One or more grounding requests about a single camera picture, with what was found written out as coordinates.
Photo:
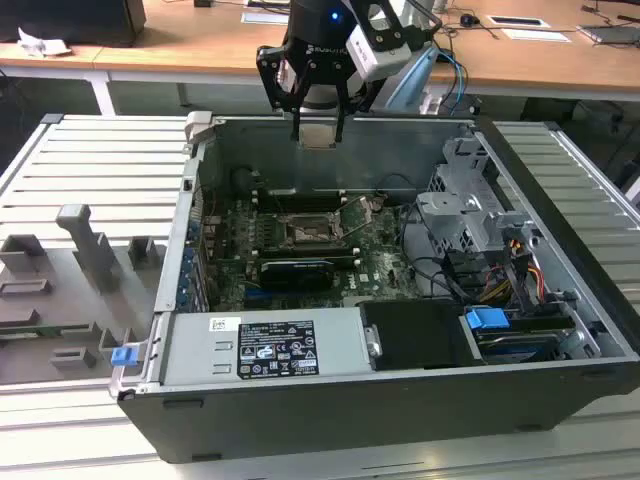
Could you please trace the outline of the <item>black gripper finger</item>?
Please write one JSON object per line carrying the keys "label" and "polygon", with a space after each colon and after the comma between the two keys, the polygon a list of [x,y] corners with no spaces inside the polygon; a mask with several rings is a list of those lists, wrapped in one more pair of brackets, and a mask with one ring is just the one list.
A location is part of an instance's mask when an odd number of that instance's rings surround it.
{"label": "black gripper finger", "polygon": [[[263,46],[258,49],[256,66],[273,109],[292,114],[291,139],[299,140],[301,107],[313,80],[313,61],[305,55],[299,56],[292,44],[280,47]],[[295,73],[295,80],[289,91],[279,82],[280,67],[289,63]]]}
{"label": "black gripper finger", "polygon": [[356,113],[367,112],[376,98],[376,82],[364,81],[354,96],[349,94],[348,80],[356,72],[351,60],[336,61],[333,64],[337,92],[337,124],[335,142],[343,138],[345,119]]}

